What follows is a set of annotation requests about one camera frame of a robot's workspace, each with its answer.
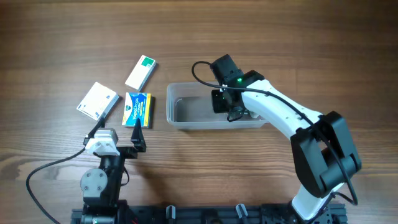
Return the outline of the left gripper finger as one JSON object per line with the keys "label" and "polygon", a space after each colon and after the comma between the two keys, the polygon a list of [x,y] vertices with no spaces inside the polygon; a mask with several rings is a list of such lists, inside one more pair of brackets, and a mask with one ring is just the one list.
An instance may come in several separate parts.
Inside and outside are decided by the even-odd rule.
{"label": "left gripper finger", "polygon": [[83,144],[87,145],[88,141],[91,138],[94,138],[95,132],[97,132],[97,130],[99,130],[99,128],[104,128],[104,127],[105,127],[105,119],[100,118],[99,121],[97,122],[97,124],[95,125],[95,127],[85,136],[85,138],[83,140]]}
{"label": "left gripper finger", "polygon": [[134,129],[131,136],[131,142],[133,143],[134,148],[138,152],[146,152],[147,146],[144,140],[141,121],[139,118],[136,119],[136,123],[134,125]]}

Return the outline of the clear spray bottle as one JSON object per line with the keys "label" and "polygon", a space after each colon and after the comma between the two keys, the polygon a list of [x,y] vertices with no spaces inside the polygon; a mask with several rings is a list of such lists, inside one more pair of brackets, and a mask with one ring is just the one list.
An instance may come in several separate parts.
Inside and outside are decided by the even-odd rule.
{"label": "clear spray bottle", "polygon": [[259,115],[253,111],[248,111],[248,114],[250,115],[251,118],[256,119],[259,117]]}

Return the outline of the blue yellow VapoDrops box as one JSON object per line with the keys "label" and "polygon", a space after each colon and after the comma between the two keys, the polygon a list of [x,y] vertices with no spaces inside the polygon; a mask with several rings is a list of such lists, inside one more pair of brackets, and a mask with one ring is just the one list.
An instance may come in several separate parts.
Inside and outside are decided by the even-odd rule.
{"label": "blue yellow VapoDrops box", "polygon": [[154,98],[150,93],[127,92],[122,125],[134,127],[139,119],[143,128],[151,128]]}

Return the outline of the clear plastic container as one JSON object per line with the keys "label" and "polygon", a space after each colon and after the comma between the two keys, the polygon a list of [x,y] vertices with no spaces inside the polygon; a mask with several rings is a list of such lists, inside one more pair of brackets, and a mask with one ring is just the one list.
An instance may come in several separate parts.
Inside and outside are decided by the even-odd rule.
{"label": "clear plastic container", "polygon": [[227,114],[216,114],[211,100],[212,88],[198,82],[171,83],[167,87],[167,121],[177,129],[260,128],[267,120],[249,115],[229,122]]}

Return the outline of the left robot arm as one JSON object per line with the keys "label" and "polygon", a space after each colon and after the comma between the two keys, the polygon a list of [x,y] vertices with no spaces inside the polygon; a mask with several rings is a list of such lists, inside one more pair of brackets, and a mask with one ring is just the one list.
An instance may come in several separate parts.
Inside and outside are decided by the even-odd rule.
{"label": "left robot arm", "polygon": [[127,172],[125,160],[137,159],[138,153],[146,152],[140,119],[136,119],[132,132],[133,145],[118,146],[117,142],[115,129],[106,128],[104,118],[86,135],[83,145],[90,154],[100,158],[100,164],[86,171],[80,180],[83,209],[72,211],[72,223],[140,222],[127,201],[119,199],[120,189],[124,186],[122,177]]}

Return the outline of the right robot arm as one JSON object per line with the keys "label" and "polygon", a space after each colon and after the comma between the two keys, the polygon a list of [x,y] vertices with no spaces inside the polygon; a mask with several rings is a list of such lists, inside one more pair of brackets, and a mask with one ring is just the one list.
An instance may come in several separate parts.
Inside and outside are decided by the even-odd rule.
{"label": "right robot arm", "polygon": [[315,223],[321,217],[332,222],[330,202],[337,196],[358,204],[351,178],[362,161],[342,115],[296,103],[255,70],[244,73],[229,55],[208,66],[218,82],[211,92],[215,113],[227,112],[230,122],[259,115],[290,141],[301,186],[288,204],[288,222]]}

